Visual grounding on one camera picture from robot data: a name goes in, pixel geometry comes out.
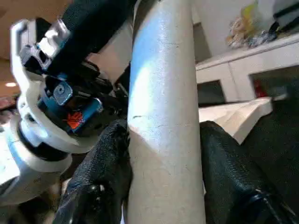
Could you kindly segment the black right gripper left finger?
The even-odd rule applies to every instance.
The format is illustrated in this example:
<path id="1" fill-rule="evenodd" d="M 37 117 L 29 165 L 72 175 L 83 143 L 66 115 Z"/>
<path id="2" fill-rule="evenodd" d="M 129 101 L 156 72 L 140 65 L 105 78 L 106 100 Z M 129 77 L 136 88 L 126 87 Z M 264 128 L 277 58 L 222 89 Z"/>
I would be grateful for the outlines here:
<path id="1" fill-rule="evenodd" d="M 55 224 L 119 224 L 132 179 L 129 133 L 123 119 L 111 122 L 74 172 Z"/>

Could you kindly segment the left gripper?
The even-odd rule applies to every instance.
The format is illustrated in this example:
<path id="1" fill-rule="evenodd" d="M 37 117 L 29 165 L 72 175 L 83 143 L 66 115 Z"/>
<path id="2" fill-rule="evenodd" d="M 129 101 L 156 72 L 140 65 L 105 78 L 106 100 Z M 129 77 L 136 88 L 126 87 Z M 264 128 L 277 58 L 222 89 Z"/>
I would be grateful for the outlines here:
<path id="1" fill-rule="evenodd" d="M 74 136 L 92 136 L 103 128 L 103 80 L 86 60 L 96 48 L 91 32 L 68 30 L 62 20 L 27 22 L 28 43 L 21 48 L 26 71 L 44 77 L 37 105 L 56 126 Z"/>

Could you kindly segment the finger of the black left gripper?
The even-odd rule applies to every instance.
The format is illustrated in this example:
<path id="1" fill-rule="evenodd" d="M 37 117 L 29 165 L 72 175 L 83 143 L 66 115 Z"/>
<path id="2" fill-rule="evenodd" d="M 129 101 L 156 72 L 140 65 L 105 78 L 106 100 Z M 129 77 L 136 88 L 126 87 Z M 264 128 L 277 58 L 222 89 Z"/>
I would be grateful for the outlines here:
<path id="1" fill-rule="evenodd" d="M 98 52 L 132 14 L 135 0 L 75 0 L 61 20 L 70 31 L 66 49 Z"/>

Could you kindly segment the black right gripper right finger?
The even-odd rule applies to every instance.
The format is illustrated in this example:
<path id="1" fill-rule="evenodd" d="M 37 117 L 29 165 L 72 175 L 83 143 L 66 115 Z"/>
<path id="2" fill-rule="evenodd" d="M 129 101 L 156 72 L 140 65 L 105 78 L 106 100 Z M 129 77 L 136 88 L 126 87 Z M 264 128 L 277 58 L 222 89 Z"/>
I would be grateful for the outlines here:
<path id="1" fill-rule="evenodd" d="M 244 148 L 212 121 L 200 124 L 203 181 L 216 224 L 297 224 L 299 216 Z"/>

